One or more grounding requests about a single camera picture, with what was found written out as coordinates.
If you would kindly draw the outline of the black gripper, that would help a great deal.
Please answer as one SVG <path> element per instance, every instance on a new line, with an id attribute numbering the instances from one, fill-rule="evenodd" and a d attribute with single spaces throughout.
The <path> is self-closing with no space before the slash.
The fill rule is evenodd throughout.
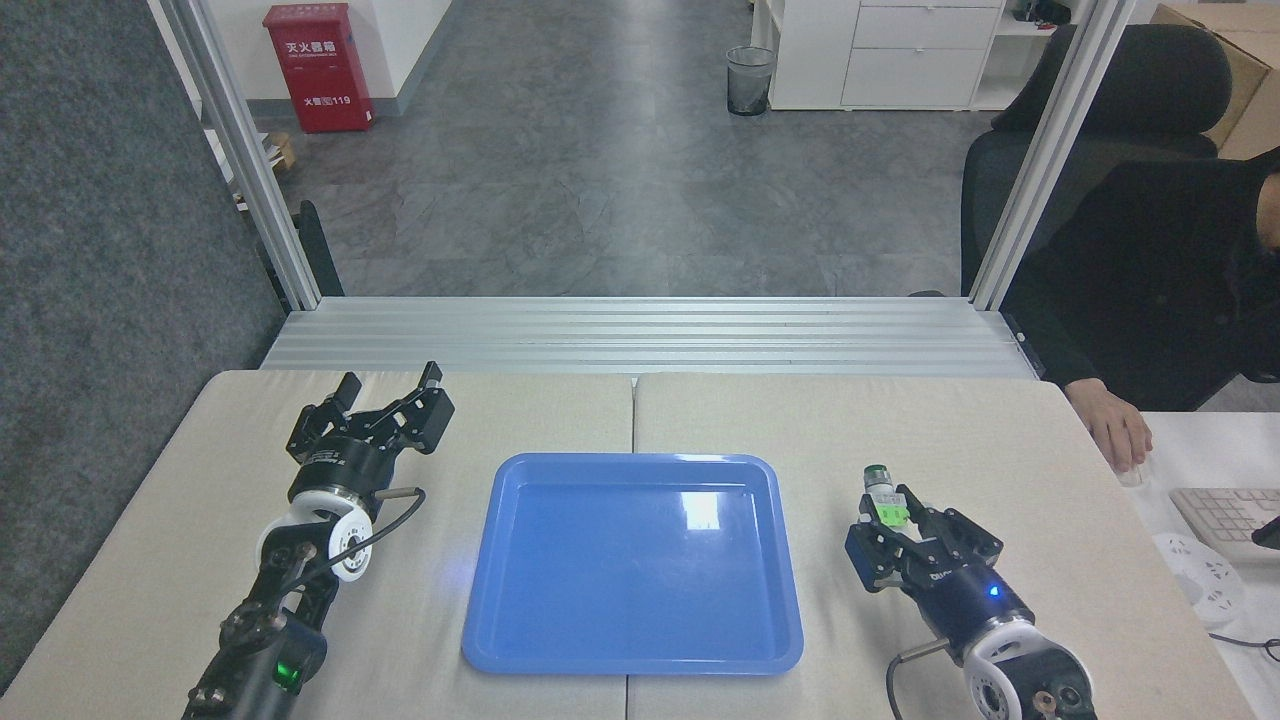
<path id="1" fill-rule="evenodd" d="M 908 486 L 899 493 L 920 539 L 873 519 L 847 532 L 845 550 L 868 592 L 902 587 L 928 628 L 947 641 L 951 657 L 964 656 L 998 623 L 1036 620 L 992 568 L 1004 550 L 1000 538 L 955 509 L 925 506 Z M 956 568 L 933 571 L 937 565 Z"/>
<path id="2" fill-rule="evenodd" d="M 440 387 L 442 378 L 440 366 L 428 363 L 417 386 L 403 398 L 349 419 L 347 413 L 362 384 L 355 373 L 346 373 L 332 395 L 300 413 L 285 445 L 288 455 L 300 464 L 288 498 L 321 489 L 371 498 L 389 487 L 399 451 L 433 454 L 454 413 Z M 348 420 L 351 437 L 325 436 L 333 429 L 343 430 Z"/>

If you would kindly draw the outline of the person's hand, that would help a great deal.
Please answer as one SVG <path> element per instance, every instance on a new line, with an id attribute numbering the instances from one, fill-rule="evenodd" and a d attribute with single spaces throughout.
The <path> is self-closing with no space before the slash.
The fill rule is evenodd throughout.
<path id="1" fill-rule="evenodd" d="M 1153 438 L 1134 405 L 1098 378 L 1073 380 L 1062 392 L 1114 471 L 1130 471 L 1146 462 Z"/>

